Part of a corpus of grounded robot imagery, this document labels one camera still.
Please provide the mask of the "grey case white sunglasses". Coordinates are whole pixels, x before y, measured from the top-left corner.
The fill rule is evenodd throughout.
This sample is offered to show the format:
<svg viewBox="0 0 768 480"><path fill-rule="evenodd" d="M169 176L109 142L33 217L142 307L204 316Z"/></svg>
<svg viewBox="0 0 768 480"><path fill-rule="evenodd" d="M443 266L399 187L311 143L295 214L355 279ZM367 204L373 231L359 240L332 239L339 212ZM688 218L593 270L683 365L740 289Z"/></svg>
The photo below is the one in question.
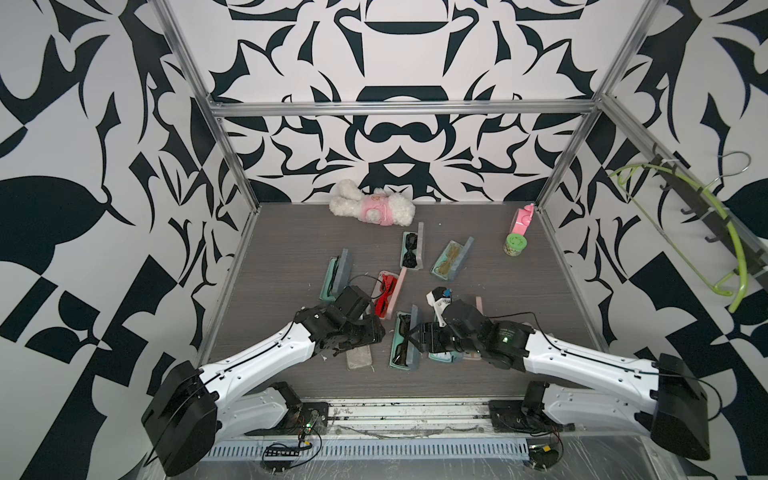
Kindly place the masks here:
<svg viewBox="0 0 768 480"><path fill-rule="evenodd" d="M456 363L462 360L463 357L464 357L464 354L462 352L457 352L457 351L448 351L448 352L439 352L439 353L430 352L428 354L428 358L430 360L440 362L440 363L446 363L446 364Z"/></svg>

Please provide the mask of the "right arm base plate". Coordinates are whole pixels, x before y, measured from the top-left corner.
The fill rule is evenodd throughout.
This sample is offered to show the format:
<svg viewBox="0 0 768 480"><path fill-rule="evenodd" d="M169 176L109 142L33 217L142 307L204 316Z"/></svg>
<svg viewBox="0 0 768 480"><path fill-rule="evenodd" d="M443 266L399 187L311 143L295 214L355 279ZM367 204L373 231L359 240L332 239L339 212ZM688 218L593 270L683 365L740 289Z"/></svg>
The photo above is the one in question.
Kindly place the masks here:
<svg viewBox="0 0 768 480"><path fill-rule="evenodd" d="M547 417L541 409L528 408L522 400L491 400L489 417L496 433L520 433L541 436L550 433L573 432L573 423L560 424Z"/></svg>

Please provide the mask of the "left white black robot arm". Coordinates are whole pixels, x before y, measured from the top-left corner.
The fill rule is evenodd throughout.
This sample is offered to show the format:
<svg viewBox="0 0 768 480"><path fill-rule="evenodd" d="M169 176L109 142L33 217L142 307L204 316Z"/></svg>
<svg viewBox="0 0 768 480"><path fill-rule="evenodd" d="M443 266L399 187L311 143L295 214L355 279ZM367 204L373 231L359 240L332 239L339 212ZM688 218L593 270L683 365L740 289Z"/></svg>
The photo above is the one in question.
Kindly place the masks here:
<svg viewBox="0 0 768 480"><path fill-rule="evenodd" d="M275 334L229 358L172 368L141 417L150 458L173 477L220 441L276 427L298 397L290 388L254 388L325 350L339 354L381 342L386 331L371 303L350 285L334 301L300 309Z"/></svg>

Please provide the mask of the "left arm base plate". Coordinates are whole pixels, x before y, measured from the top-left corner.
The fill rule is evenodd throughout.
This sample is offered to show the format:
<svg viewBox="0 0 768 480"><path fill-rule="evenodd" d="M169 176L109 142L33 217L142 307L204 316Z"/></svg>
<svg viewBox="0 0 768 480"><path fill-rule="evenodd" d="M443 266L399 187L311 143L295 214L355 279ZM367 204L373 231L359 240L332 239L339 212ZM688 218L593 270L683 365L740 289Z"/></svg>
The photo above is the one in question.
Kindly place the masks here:
<svg viewBox="0 0 768 480"><path fill-rule="evenodd" d="M330 404L328 402L306 402L290 407L283 419L271 429L255 429L245 436L290 436L302 431L313 430L324 434L327 431Z"/></svg>

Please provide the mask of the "grey case tortoise sunglasses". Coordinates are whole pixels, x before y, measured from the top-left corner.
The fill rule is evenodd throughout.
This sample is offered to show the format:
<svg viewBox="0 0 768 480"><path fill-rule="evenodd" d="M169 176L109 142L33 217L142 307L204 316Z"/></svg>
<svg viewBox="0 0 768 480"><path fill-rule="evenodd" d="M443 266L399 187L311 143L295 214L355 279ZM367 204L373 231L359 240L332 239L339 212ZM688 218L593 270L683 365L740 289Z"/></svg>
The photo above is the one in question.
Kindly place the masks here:
<svg viewBox="0 0 768 480"><path fill-rule="evenodd" d="M420 365L421 352L411 342L410 333L421 325L420 311L413 305L409 311L398 311L395 315L389 367L401 371L414 371Z"/></svg>

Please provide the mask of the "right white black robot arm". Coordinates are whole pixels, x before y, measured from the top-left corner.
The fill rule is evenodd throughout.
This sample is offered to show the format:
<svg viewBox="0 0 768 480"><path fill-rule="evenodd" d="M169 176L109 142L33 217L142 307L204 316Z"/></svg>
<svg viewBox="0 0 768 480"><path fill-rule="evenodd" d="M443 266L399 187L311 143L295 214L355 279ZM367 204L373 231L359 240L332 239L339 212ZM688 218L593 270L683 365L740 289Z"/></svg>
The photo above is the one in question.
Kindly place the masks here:
<svg viewBox="0 0 768 480"><path fill-rule="evenodd" d="M680 457L710 459L708 396L682 359L588 349L493 320L461 300L440 299L433 308L435 321L411 327L409 342L422 352L477 353L496 368L537 376L520 407L530 426L634 429Z"/></svg>

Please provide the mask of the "beige case yellow glasses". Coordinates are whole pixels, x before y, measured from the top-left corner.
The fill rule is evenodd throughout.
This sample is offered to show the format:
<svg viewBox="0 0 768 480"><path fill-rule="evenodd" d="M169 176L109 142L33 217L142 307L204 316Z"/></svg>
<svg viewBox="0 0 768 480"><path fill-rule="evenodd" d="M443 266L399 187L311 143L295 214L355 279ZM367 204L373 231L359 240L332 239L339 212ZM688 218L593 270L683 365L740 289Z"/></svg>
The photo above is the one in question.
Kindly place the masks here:
<svg viewBox="0 0 768 480"><path fill-rule="evenodd" d="M347 351L346 364L350 371L371 367L373 365L373 358L370 346L365 345Z"/></svg>

